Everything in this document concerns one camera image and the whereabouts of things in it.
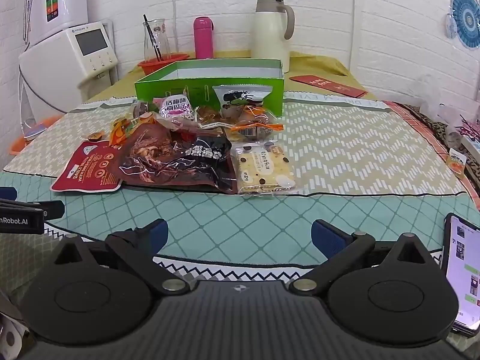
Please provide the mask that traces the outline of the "red daily nuts bag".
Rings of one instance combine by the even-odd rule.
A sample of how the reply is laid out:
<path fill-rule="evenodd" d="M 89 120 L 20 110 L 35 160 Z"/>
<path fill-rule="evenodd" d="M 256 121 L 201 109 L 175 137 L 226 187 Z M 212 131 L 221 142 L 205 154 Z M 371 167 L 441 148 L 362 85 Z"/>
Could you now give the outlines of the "red daily nuts bag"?
<path fill-rule="evenodd" d="M 74 151 L 63 172 L 50 186 L 56 193 L 80 192 L 84 194 L 117 191 L 122 181 L 107 167 L 116 156 L 117 149 L 108 141 L 84 141 Z"/>

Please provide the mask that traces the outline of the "dark brown snack bag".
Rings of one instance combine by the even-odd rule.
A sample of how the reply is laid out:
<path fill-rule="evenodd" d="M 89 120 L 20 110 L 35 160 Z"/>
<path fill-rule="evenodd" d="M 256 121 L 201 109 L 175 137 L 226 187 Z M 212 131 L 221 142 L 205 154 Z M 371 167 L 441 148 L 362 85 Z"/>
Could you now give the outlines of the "dark brown snack bag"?
<path fill-rule="evenodd" d="M 108 171 L 132 186 L 236 194 L 231 149 L 223 133 L 142 124 L 124 141 Z"/>

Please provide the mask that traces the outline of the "cream cracker packet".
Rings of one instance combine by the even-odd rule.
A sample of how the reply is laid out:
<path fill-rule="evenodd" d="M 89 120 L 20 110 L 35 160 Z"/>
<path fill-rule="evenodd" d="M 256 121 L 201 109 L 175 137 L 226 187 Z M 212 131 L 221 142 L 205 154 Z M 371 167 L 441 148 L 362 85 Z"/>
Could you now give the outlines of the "cream cracker packet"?
<path fill-rule="evenodd" d="M 299 186 L 290 158 L 275 141 L 237 144 L 232 154 L 239 194 L 283 194 Z"/>

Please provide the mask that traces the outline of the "orange green snack packet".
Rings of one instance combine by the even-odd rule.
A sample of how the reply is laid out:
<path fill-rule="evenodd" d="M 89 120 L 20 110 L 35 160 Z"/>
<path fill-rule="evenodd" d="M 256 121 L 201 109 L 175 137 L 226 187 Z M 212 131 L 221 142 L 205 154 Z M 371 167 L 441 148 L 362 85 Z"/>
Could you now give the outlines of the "orange green snack packet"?
<path fill-rule="evenodd" d="M 152 112 L 146 112 L 137 118 L 119 118 L 113 122 L 109 135 L 109 146 L 120 147 L 134 131 L 144 124 L 154 124 L 155 116 Z"/>

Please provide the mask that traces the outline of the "pink pumpkin seed packet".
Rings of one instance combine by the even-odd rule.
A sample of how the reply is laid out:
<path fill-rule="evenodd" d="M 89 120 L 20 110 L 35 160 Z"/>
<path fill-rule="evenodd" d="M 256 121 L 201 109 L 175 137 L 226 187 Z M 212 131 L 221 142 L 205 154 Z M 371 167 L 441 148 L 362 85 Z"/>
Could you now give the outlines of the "pink pumpkin seed packet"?
<path fill-rule="evenodd" d="M 159 108 L 159 114 L 164 119 L 194 119 L 194 110 L 184 94 L 155 97 L 153 103 Z"/>

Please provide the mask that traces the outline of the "orange clear nut packet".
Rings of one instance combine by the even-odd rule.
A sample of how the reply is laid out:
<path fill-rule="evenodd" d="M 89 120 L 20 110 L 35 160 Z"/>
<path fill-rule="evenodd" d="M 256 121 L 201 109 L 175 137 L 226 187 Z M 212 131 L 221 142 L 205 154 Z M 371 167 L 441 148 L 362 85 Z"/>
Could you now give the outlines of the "orange clear nut packet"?
<path fill-rule="evenodd" d="M 264 141 L 284 130 L 284 124 L 262 106 L 240 106 L 231 116 L 209 106 L 199 106 L 195 121 L 203 129 L 221 129 L 230 141 Z"/>

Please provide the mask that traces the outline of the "white grey snack bag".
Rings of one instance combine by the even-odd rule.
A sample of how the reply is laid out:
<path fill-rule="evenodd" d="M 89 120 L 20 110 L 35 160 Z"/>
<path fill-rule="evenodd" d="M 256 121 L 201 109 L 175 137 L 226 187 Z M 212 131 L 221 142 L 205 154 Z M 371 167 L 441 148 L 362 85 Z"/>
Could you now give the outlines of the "white grey snack bag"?
<path fill-rule="evenodd" d="M 220 103 L 220 114 L 234 119 L 245 106 L 261 107 L 264 99 L 272 93 L 269 85 L 218 85 L 213 90 Z"/>

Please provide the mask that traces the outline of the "orange plastic basin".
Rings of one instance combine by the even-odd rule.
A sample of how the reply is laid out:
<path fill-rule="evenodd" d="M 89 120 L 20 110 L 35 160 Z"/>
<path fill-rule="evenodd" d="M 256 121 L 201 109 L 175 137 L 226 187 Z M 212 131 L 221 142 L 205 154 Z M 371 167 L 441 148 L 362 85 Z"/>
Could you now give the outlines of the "orange plastic basin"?
<path fill-rule="evenodd" d="M 26 147 L 31 141 L 40 136 L 44 131 L 47 130 L 47 128 L 61 118 L 61 115 L 50 116 L 33 127 L 28 127 L 26 132 L 10 145 L 9 154 L 18 155 L 24 149 L 24 147 Z"/>

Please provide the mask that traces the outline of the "teal diamond tablecloth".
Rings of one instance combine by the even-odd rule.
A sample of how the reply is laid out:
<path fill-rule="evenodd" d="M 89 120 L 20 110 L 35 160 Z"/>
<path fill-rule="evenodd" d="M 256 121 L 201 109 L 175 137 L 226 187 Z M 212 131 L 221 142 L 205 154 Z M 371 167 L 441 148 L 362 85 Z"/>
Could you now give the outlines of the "teal diamond tablecloth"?
<path fill-rule="evenodd" d="M 318 219 L 347 233 L 360 230 L 384 241 L 414 233 L 428 250 L 440 249 L 443 221 L 455 213 L 473 224 L 479 211 L 467 193 L 454 196 L 245 197 L 122 188 L 114 193 L 52 192 L 52 179 L 2 173 L 23 202 L 61 200 L 58 228 L 94 239 L 164 219 L 169 236 L 163 254 L 214 263 L 309 266 L 324 261 L 312 244 Z"/>

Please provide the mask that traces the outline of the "chevron beige table mat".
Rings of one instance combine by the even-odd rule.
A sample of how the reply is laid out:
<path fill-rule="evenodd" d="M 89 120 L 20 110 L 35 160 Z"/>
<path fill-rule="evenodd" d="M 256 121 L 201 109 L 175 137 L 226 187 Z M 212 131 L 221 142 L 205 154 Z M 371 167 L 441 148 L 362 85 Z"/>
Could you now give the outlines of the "chevron beige table mat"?
<path fill-rule="evenodd" d="M 5 171 L 56 177 L 90 134 L 108 133 L 131 113 L 132 102 L 117 99 L 83 105 L 48 127 Z M 304 194 L 454 195 L 461 181 L 432 145 L 394 111 L 356 106 L 287 102 L 273 135 L 292 161 Z"/>

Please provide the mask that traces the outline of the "smartphone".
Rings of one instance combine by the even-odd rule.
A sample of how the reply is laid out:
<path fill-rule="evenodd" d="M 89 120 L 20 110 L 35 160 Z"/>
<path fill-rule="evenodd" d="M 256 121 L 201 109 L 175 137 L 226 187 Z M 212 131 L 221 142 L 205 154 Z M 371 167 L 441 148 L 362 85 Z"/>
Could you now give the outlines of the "smartphone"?
<path fill-rule="evenodd" d="M 479 333 L 479 227 L 449 213 L 444 219 L 441 268 L 458 298 L 453 329 L 467 337 Z"/>

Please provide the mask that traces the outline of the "small orange snack packet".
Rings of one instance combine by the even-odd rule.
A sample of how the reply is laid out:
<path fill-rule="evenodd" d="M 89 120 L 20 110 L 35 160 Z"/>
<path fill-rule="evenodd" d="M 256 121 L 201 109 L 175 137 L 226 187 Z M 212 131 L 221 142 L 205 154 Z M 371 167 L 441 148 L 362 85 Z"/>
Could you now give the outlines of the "small orange snack packet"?
<path fill-rule="evenodd" d="M 456 176 L 459 178 L 464 177 L 466 165 L 466 156 L 464 154 L 454 148 L 450 148 L 446 164 Z"/>

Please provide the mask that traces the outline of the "red envelope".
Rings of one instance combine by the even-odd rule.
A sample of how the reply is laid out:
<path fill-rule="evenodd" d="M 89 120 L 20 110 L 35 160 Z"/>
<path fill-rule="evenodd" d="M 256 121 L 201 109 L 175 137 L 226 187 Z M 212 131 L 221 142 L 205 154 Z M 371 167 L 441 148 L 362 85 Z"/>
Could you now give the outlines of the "red envelope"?
<path fill-rule="evenodd" d="M 363 89 L 343 85 L 338 82 L 314 75 L 291 76 L 290 79 L 294 82 L 312 86 L 318 89 L 328 90 L 330 92 L 334 92 L 335 94 L 342 94 L 350 98 L 361 98 L 367 94 L 367 92 Z"/>

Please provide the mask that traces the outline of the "white water purifier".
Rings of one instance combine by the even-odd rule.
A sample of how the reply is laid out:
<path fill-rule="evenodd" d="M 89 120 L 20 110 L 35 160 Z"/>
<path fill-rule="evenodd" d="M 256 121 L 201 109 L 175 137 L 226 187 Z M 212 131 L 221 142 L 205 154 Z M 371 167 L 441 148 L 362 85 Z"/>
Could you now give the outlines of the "white water purifier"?
<path fill-rule="evenodd" d="M 28 0 L 26 43 L 32 47 L 55 33 L 87 22 L 87 0 Z"/>

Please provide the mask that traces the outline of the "glass carafe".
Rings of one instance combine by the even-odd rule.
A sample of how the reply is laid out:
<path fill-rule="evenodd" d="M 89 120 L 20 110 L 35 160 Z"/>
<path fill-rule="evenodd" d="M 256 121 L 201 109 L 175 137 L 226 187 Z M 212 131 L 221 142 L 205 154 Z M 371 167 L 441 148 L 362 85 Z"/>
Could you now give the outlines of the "glass carafe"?
<path fill-rule="evenodd" d="M 164 19 L 148 19 L 143 16 L 144 59 L 164 61 L 171 56 Z"/>

